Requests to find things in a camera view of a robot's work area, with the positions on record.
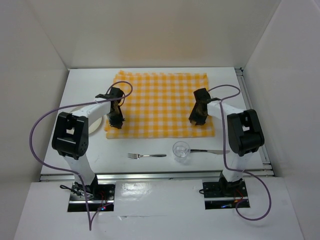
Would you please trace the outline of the yellow white checkered cloth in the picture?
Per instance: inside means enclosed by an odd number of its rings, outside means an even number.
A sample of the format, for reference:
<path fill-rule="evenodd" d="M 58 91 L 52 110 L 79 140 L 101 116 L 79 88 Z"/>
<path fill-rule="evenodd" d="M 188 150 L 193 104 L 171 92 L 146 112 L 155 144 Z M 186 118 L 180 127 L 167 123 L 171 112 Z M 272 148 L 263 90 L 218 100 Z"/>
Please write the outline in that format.
<path fill-rule="evenodd" d="M 125 94 L 121 129 L 105 124 L 107 139 L 206 138 L 215 136 L 213 119 L 190 123 L 194 91 L 208 89 L 206 73 L 135 73 L 119 71 L 113 82 Z"/>

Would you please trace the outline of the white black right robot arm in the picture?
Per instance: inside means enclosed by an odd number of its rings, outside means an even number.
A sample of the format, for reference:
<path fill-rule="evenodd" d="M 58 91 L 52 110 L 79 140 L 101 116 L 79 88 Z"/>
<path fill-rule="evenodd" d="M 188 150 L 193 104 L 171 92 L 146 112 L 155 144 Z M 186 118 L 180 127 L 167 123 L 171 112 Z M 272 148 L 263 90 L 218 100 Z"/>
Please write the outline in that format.
<path fill-rule="evenodd" d="M 218 190 L 223 196 L 230 197 L 240 188 L 243 172 L 253 153 L 264 144 L 264 135 L 253 109 L 236 108 L 217 98 L 197 99 L 189 116 L 190 123 L 203 126 L 208 116 L 222 121 L 224 167 L 219 176 Z"/>

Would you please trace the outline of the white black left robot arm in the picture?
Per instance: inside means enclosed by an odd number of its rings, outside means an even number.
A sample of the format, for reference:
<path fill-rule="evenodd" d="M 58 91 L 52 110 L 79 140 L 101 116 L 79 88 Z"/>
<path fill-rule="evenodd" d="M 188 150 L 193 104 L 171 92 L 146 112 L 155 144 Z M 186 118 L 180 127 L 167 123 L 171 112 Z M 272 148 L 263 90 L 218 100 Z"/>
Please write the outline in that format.
<path fill-rule="evenodd" d="M 72 113 L 61 112 L 57 116 L 52 148 L 74 172 L 76 189 L 88 200 L 94 199 L 99 193 L 98 178 L 91 169 L 86 154 L 89 147 L 89 127 L 106 115 L 112 127 L 121 129 L 125 119 L 119 98 L 123 94 L 122 91 L 117 94 L 99 94 L 95 97 L 99 103 L 84 106 Z"/>

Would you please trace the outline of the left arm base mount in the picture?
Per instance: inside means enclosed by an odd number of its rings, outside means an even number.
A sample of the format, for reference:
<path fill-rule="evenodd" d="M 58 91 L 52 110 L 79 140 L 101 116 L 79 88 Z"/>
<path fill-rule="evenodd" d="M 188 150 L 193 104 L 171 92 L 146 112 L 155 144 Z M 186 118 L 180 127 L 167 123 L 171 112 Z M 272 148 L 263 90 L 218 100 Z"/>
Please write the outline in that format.
<path fill-rule="evenodd" d="M 72 187 L 66 185 L 59 186 L 63 190 L 69 190 L 69 202 L 67 211 L 70 213 L 86 212 L 86 202 L 84 191 L 76 186 Z M 115 184 L 98 184 L 95 193 L 87 193 L 88 209 L 90 212 L 113 212 L 115 201 Z"/>

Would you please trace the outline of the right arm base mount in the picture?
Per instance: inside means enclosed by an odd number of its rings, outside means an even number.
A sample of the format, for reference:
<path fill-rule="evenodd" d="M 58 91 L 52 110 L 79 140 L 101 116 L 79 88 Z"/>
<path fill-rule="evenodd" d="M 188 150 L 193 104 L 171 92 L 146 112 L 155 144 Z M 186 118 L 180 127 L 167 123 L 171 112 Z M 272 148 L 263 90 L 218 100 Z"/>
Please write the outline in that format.
<path fill-rule="evenodd" d="M 205 181 L 198 191 L 204 197 L 206 210 L 222 210 L 250 208 L 250 201 L 245 181 L 241 178 L 234 183 L 226 182 L 224 178 L 217 181 Z"/>

